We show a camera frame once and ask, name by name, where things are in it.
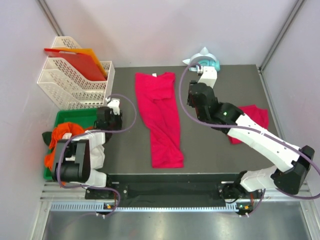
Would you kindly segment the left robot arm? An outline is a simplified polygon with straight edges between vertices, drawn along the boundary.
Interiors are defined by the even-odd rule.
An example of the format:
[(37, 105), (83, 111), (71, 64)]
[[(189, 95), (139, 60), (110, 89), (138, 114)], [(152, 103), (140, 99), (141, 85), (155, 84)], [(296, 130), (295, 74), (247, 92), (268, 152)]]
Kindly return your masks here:
[(112, 131), (121, 129), (118, 106), (60, 111), (51, 137), (52, 179), (96, 187), (98, 195), (109, 198), (114, 187), (99, 169), (105, 162), (104, 145)]

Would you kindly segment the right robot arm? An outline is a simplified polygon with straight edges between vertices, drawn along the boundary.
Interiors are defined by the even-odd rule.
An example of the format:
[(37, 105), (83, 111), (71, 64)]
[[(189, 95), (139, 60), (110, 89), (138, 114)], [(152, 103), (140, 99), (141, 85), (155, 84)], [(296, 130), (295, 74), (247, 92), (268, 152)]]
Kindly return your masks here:
[(289, 144), (258, 125), (240, 108), (219, 102), (212, 87), (191, 81), (187, 104), (195, 108), (197, 121), (240, 140), (267, 158), (273, 166), (256, 171), (244, 170), (234, 183), (227, 186), (239, 198), (260, 189), (277, 189), (297, 195), (310, 171), (314, 149)]

